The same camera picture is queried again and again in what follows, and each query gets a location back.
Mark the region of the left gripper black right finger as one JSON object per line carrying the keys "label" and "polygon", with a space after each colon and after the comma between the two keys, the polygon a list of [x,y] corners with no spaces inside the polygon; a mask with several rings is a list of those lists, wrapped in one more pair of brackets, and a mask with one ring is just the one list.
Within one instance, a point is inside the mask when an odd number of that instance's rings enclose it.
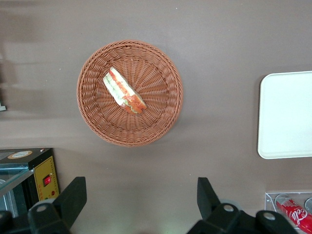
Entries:
{"label": "left gripper black right finger", "polygon": [[221,203],[206,177],[197,180],[197,205],[202,219],[190,234],[234,234],[239,223],[240,210],[233,204]]}

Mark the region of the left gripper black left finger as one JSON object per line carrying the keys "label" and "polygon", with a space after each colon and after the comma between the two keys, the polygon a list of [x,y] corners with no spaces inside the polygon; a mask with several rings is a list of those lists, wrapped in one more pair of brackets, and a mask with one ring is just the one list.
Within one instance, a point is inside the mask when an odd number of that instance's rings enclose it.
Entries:
{"label": "left gripper black left finger", "polygon": [[31,233],[69,234],[86,201],[86,179],[78,176],[56,199],[40,201],[29,210]]}

